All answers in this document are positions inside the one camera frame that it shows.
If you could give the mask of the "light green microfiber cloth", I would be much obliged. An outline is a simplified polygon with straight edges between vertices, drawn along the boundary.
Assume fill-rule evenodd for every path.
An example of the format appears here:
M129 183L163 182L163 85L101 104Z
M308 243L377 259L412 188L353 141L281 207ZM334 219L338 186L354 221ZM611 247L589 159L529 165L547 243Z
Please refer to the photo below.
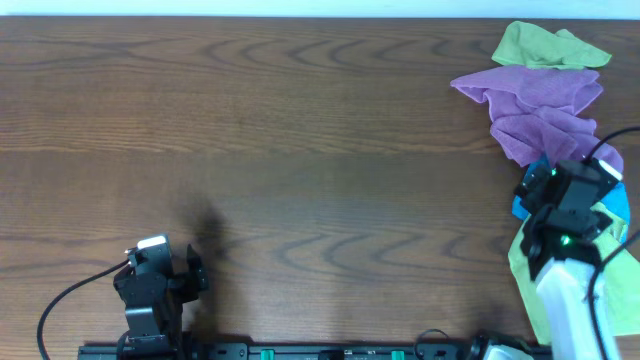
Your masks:
M606 257L626 239L628 225L602 203L595 204L592 209L613 219L613 223L594 241L601 256ZM531 281L527 258L520 249L522 230L523 227L519 229L508 252L510 269L538 343L549 345L549 321L542 301L536 295L535 284ZM639 334L639 282L632 280L637 275L639 262L627 250L613 259L604 270L607 315L616 336Z

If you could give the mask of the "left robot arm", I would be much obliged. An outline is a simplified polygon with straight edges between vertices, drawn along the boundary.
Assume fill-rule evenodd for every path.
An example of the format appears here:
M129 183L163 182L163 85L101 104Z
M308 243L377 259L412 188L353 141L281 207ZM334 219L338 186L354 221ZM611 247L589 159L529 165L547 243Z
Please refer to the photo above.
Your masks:
M209 288L200 255L186 249L187 270L173 270L171 249L166 243L127 251L128 263L113 285L125 304L127 337L117 354L133 359L190 359L192 345L182 331L183 305L199 298Z

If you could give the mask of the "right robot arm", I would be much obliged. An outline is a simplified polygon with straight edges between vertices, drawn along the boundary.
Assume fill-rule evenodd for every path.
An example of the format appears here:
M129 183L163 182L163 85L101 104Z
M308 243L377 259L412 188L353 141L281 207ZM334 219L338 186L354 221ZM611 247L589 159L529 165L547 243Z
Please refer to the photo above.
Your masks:
M598 160L562 160L540 166L516 187L528 212L516 250L550 323L550 347L533 348L509 337L475 341L473 359L617 359L607 319L603 272L610 262L595 240L613 220L593 206L622 176Z

